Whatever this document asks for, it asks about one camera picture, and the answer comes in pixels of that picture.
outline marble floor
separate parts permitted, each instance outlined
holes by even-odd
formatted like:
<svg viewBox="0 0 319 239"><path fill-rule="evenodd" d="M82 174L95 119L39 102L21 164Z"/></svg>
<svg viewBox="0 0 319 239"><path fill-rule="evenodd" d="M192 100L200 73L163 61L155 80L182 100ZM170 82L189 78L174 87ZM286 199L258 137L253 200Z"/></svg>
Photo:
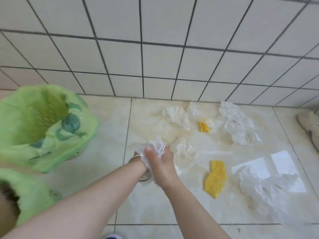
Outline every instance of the marble floor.
<svg viewBox="0 0 319 239"><path fill-rule="evenodd" d="M7 93L0 91L0 98ZM301 238L294 229L281 225L280 220L256 211L251 198L239 187L234 168L242 164L256 165L258 175L264 177L297 173L299 179L289 192L287 211L299 221L312 223L307 232L319 237L319 154L295 120L306 109L241 105L241 110L253 119L263 145L240 146L233 144L223 126L201 133L197 124L192 123L187 131L161 115L163 109L172 105L187 108L188 102L82 97L99 119L97 135L79 157L63 162L43 176L45 183L63 197L127 163L137 144L155 140L157 135L167 144L184 137L195 148L198 158L189 168L175 156L182 170L180 178L231 238ZM198 106L216 124L225 122L219 113L220 104ZM226 185L217 199L203 191L210 160L223 160L227 172ZM170 202L150 181L136 185L108 222L101 239L113 232L124 239L183 238Z"/></svg>

